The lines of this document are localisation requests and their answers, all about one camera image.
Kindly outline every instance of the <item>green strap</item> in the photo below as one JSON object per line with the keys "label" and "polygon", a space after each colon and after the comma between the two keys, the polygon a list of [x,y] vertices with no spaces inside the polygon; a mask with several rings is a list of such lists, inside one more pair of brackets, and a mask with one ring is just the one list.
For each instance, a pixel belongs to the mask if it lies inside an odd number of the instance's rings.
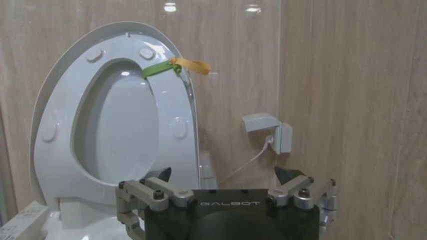
{"label": "green strap", "polygon": [[177,76],[180,76],[181,73],[181,66],[177,64],[170,63],[169,60],[160,62],[149,67],[146,67],[142,71],[141,71],[141,77],[144,79],[146,79],[148,77],[160,74],[168,70],[173,69],[174,73]]}

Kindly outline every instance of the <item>wooden wall panel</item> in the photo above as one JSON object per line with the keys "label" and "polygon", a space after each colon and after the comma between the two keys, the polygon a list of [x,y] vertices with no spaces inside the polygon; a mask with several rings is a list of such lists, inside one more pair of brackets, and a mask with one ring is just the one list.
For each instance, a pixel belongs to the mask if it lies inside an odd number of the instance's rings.
{"label": "wooden wall panel", "polygon": [[419,1],[412,71],[399,150],[391,236],[427,238],[427,2]]}
{"label": "wooden wall panel", "polygon": [[416,0],[284,0],[280,164],[339,183],[331,239],[388,239]]}

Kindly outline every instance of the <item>yellow tag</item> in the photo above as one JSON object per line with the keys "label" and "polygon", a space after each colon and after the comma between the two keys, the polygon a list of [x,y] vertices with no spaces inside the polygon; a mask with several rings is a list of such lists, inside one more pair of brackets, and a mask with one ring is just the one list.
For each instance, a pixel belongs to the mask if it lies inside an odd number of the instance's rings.
{"label": "yellow tag", "polygon": [[169,59],[169,61],[172,64],[180,65],[181,67],[186,68],[188,70],[190,70],[198,74],[202,74],[202,75],[208,75],[208,73],[212,70],[210,65],[202,61],[190,61],[190,60],[186,60],[185,58],[181,58],[181,57],[172,57]]}

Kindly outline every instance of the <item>bathroom wall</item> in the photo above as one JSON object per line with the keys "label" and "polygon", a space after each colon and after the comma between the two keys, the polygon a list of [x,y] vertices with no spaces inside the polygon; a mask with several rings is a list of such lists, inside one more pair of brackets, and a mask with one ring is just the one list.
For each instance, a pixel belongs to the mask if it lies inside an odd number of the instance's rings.
{"label": "bathroom wall", "polygon": [[[192,75],[201,150],[221,181],[260,151],[264,135],[246,135],[241,116],[279,114],[280,0],[1,0],[0,108],[17,208],[32,201],[28,139],[37,91],[62,52],[98,26],[137,21],[157,27],[182,56],[210,63]],[[220,186],[275,184],[269,153]]]}
{"label": "bathroom wall", "polygon": [[427,1],[283,0],[281,165],[335,178],[335,240],[427,236]]}
{"label": "bathroom wall", "polygon": [[0,225],[17,213],[6,139],[0,111]]}

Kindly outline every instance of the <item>power cord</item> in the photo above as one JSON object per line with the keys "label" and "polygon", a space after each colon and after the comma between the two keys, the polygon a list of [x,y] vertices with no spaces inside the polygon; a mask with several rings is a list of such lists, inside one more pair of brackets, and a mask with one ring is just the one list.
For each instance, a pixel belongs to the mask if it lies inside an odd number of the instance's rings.
{"label": "power cord", "polygon": [[259,157],[263,155],[268,148],[268,144],[273,144],[275,138],[272,135],[268,135],[265,137],[264,146],[261,147],[260,152],[256,154],[256,156],[241,166],[238,167],[220,182],[218,184],[222,184],[232,176],[234,176],[236,173],[238,173]]}

